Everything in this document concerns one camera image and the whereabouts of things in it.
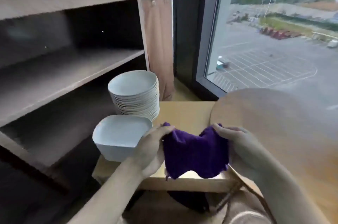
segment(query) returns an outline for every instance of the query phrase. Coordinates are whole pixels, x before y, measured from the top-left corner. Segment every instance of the table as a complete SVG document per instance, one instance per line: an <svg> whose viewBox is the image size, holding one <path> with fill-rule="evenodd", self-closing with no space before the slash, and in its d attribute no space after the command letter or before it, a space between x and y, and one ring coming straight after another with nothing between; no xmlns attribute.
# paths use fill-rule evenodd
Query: table
<svg viewBox="0 0 338 224"><path fill-rule="evenodd" d="M154 125L169 122L177 129L198 135L209 126L209 117L214 102L160 102L160 112L153 121ZM119 166L119 162L105 160L101 155L92 176L103 184ZM176 180L165 180L165 166L148 179L145 179L139 189L164 191L197 191L197 192L229 192L239 180L232 172L222 172L212 179L202 179L190 171Z"/></svg>
<svg viewBox="0 0 338 224"><path fill-rule="evenodd" d="M296 177L331 223L338 223L337 114L288 93L249 88L228 93L210 121L242 126Z"/></svg>

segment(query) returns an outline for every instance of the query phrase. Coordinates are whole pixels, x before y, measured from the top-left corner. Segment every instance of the window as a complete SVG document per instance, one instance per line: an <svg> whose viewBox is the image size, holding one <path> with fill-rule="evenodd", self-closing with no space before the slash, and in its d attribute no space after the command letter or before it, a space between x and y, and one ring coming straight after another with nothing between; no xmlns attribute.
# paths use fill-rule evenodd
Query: window
<svg viewBox="0 0 338 224"><path fill-rule="evenodd" d="M196 83L217 97L273 88L335 108L338 0L199 0L197 9L196 93Z"/></svg>

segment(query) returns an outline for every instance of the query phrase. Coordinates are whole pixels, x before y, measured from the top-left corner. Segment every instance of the stacked bowl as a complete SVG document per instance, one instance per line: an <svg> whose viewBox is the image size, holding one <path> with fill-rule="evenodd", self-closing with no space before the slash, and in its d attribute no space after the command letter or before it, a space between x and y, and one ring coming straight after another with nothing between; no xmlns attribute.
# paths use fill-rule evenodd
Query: stacked bowl
<svg viewBox="0 0 338 224"><path fill-rule="evenodd" d="M159 89L154 73L122 73L108 83L108 90L118 114L144 116L151 121L158 116Z"/></svg>

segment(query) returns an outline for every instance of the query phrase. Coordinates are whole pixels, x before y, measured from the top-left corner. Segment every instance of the parking lot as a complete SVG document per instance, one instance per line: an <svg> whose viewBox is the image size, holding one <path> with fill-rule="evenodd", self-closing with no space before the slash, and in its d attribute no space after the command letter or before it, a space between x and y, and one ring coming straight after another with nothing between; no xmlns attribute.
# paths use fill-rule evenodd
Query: parking lot
<svg viewBox="0 0 338 224"><path fill-rule="evenodd" d="M277 40L245 23L233 23L224 31L222 46L212 50L221 62L230 63L208 76L226 92L274 88L338 109L337 49L302 37Z"/></svg>

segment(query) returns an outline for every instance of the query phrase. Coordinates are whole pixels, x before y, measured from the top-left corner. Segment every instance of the purple cloth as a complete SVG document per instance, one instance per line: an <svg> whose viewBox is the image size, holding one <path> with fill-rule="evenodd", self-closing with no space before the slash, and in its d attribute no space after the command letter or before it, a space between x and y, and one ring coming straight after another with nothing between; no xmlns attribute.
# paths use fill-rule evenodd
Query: purple cloth
<svg viewBox="0 0 338 224"><path fill-rule="evenodd" d="M229 163L228 140L211 126L199 136L175 129L163 137L163 149L166 170L173 179L187 171L194 171L203 179L212 178L226 171Z"/></svg>

